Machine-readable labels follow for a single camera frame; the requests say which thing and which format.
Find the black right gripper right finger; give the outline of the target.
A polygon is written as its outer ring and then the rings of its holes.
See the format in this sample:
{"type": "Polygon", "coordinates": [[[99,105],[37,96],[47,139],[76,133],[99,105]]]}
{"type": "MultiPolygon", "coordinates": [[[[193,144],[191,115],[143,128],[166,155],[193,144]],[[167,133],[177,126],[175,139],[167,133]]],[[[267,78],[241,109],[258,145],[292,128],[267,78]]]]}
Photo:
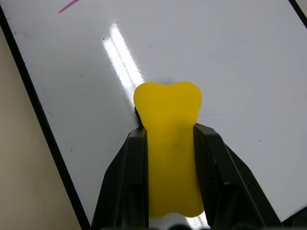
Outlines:
{"type": "Polygon", "coordinates": [[[197,180],[210,227],[282,227],[249,167],[213,129],[193,127],[197,180]]]}

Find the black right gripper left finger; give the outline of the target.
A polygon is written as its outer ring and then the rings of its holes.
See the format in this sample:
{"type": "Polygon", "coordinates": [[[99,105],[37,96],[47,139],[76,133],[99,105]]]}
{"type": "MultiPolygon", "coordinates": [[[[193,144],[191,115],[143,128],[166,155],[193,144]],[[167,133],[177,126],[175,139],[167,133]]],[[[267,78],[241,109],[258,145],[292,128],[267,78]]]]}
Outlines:
{"type": "Polygon", "coordinates": [[[107,168],[91,229],[145,230],[149,228],[147,133],[131,131],[107,168]]]}

